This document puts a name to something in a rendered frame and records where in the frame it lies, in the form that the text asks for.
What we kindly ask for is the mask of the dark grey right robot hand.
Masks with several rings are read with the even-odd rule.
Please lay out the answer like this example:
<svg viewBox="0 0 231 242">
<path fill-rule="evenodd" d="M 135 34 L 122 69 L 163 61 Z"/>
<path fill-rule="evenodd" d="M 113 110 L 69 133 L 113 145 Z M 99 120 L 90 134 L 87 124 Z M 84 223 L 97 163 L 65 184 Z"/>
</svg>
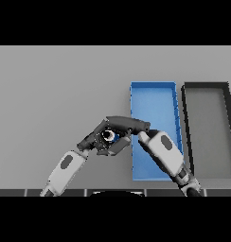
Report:
<svg viewBox="0 0 231 242">
<path fill-rule="evenodd" d="M 118 145 L 126 147 L 131 142 L 131 136 L 138 135 L 142 131 L 144 131 L 150 137 L 153 137 L 159 132 L 159 130 L 151 128 L 150 122 L 118 115 L 106 117 L 106 125 L 104 130 L 112 130 L 119 135 L 119 139 L 114 143 L 108 143 L 102 138 L 105 144 L 110 147 Z"/>
</svg>

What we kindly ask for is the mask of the blue bin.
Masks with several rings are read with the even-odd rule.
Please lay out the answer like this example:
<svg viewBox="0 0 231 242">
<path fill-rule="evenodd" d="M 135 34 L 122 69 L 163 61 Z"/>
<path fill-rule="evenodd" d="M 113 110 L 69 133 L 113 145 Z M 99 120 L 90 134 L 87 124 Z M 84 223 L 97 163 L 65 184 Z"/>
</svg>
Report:
<svg viewBox="0 0 231 242">
<path fill-rule="evenodd" d="M 176 83 L 132 81 L 130 91 L 131 117 L 150 122 L 151 130 L 165 131 L 184 153 Z M 136 136 L 132 137 L 132 150 L 134 181 L 169 181 L 169 176 L 138 144 Z"/>
</svg>

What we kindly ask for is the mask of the dark grey bin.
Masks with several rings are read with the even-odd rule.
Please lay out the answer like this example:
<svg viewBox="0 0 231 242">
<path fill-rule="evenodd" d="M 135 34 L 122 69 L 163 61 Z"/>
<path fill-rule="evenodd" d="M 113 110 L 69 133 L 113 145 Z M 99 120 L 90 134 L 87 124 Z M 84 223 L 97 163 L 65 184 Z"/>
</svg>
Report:
<svg viewBox="0 0 231 242">
<path fill-rule="evenodd" d="M 198 179 L 231 179 L 229 83 L 186 82 L 181 91 L 190 168 Z"/>
</svg>

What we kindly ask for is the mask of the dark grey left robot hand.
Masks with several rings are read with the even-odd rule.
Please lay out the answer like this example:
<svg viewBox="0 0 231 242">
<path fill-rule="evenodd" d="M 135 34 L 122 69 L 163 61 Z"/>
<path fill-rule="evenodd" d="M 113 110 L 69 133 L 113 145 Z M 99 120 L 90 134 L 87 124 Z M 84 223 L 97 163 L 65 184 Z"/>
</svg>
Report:
<svg viewBox="0 0 231 242">
<path fill-rule="evenodd" d="M 90 134 L 88 134 L 77 144 L 79 151 L 84 151 L 85 149 L 92 150 L 95 148 L 98 151 L 98 156 L 116 156 L 116 154 L 122 151 L 125 147 L 121 145 L 110 147 L 103 141 L 101 134 L 105 128 L 105 125 L 106 118 L 104 118 Z"/>
</svg>

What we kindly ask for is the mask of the blue pipe with pale ring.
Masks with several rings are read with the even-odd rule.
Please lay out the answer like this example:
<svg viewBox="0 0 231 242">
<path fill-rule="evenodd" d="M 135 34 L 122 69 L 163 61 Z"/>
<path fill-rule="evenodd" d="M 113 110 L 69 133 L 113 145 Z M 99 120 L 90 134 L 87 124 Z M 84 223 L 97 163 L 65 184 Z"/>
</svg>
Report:
<svg viewBox="0 0 231 242">
<path fill-rule="evenodd" d="M 114 143 L 119 139 L 119 135 L 112 130 L 104 130 L 102 132 L 102 138 L 108 143 Z"/>
</svg>

